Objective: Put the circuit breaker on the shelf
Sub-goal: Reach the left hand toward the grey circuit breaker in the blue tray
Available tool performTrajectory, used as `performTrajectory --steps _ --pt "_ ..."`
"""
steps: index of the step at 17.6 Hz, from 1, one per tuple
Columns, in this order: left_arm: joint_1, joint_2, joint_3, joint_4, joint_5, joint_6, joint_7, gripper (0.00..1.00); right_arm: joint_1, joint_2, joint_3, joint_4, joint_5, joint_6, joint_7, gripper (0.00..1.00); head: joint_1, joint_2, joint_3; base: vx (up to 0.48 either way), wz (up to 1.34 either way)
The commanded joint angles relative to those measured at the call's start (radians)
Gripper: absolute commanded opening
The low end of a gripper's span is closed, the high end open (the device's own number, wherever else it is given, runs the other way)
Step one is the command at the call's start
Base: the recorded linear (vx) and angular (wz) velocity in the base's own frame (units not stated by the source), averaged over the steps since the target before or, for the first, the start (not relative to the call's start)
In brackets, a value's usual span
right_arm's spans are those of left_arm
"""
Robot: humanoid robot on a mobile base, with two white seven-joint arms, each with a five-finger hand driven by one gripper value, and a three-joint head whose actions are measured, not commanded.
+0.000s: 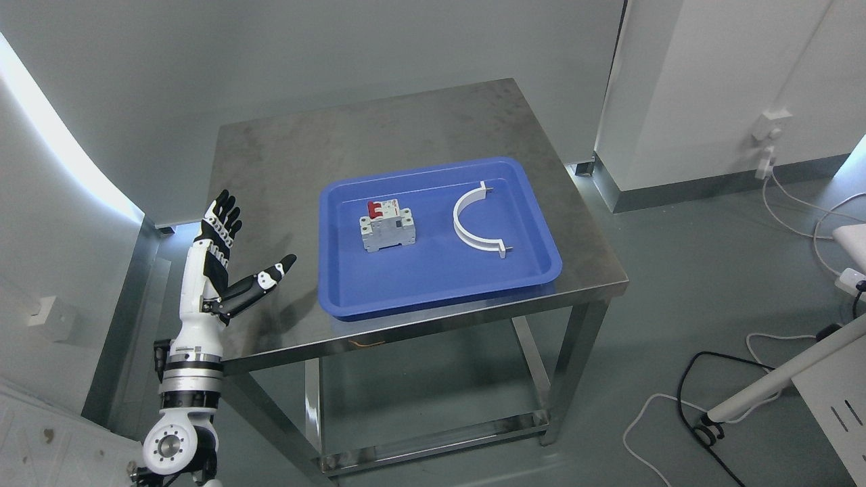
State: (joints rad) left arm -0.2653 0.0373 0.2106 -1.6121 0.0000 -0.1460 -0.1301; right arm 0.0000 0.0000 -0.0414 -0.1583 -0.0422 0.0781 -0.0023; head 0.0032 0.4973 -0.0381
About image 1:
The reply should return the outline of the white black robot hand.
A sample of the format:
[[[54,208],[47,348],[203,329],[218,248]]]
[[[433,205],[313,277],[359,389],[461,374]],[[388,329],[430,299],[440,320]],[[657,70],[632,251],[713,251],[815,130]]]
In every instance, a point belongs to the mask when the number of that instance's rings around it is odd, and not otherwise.
[[[180,342],[207,346],[219,340],[230,320],[276,289],[297,261],[296,255],[288,254],[230,284],[228,267],[236,234],[242,228],[240,214],[235,196],[222,190],[202,216],[183,269]]]

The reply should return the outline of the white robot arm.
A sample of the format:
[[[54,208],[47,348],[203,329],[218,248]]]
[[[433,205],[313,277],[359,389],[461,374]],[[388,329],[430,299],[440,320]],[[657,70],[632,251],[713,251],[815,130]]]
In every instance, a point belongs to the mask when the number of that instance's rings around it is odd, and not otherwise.
[[[189,474],[197,486],[221,486],[219,435],[213,426],[221,358],[189,346],[172,351],[171,340],[156,340],[154,370],[160,380],[160,419],[142,442],[143,466],[130,473],[132,485],[170,486]]]

